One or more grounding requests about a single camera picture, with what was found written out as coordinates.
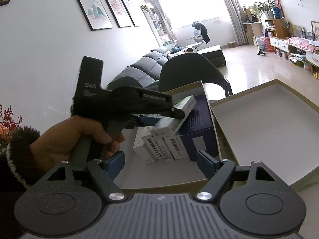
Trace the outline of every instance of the ottoman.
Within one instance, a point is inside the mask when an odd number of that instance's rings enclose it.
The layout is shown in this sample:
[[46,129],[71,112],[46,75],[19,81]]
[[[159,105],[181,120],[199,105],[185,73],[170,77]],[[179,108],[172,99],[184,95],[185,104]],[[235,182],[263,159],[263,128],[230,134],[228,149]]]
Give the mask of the ottoman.
[[221,46],[213,46],[213,47],[201,49],[197,53],[206,57],[216,67],[226,66],[226,60],[225,60],[225,57],[223,56]]

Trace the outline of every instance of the office chair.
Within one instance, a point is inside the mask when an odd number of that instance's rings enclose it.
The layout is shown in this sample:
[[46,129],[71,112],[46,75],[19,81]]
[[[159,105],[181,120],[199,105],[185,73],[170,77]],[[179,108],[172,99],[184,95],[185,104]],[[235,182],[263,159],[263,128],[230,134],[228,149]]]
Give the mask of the office chair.
[[159,77],[159,92],[167,92],[175,88],[202,81],[221,86],[225,96],[232,95],[232,88],[223,74],[204,56],[187,53],[168,60]]
[[194,37],[188,38],[187,40],[191,40],[191,39],[193,39],[196,43],[188,45],[188,46],[186,46],[186,48],[187,49],[192,48],[193,52],[199,51],[198,47],[200,45],[206,44],[204,38],[202,37],[201,28],[199,28],[199,29],[194,28]]

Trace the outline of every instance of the orange flower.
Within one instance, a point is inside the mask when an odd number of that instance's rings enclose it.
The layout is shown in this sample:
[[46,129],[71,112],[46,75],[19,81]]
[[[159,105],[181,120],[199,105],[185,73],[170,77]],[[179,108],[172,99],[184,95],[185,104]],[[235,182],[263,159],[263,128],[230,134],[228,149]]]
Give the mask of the orange flower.
[[0,124],[0,136],[4,136],[5,134],[7,134],[9,132],[9,128],[3,126]]

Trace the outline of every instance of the potted plant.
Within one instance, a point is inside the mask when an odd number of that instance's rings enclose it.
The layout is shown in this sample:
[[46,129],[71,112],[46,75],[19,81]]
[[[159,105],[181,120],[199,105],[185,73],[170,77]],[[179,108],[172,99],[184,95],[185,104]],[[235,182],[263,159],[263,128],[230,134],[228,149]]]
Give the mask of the potted plant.
[[252,8],[251,8],[251,14],[253,15],[253,16],[255,16],[256,18],[258,18],[258,20],[260,21],[260,11],[259,11],[259,8],[258,8],[258,6],[257,6],[257,2],[255,2],[254,3],[254,5],[252,6]]
[[275,7],[275,0],[265,0],[261,2],[254,3],[256,4],[256,10],[260,15],[265,14],[266,19],[274,18],[274,12],[272,9]]

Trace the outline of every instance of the hand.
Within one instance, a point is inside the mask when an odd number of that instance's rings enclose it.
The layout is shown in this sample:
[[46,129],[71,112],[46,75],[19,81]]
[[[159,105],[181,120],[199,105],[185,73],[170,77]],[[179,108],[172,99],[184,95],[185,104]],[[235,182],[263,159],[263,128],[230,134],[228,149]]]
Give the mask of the hand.
[[112,141],[100,122],[73,116],[49,128],[30,145],[38,168],[47,173],[59,162],[68,161],[81,135],[92,136],[100,144],[111,143],[111,151],[102,153],[101,158],[104,160],[120,150],[120,143],[125,140],[121,133]]

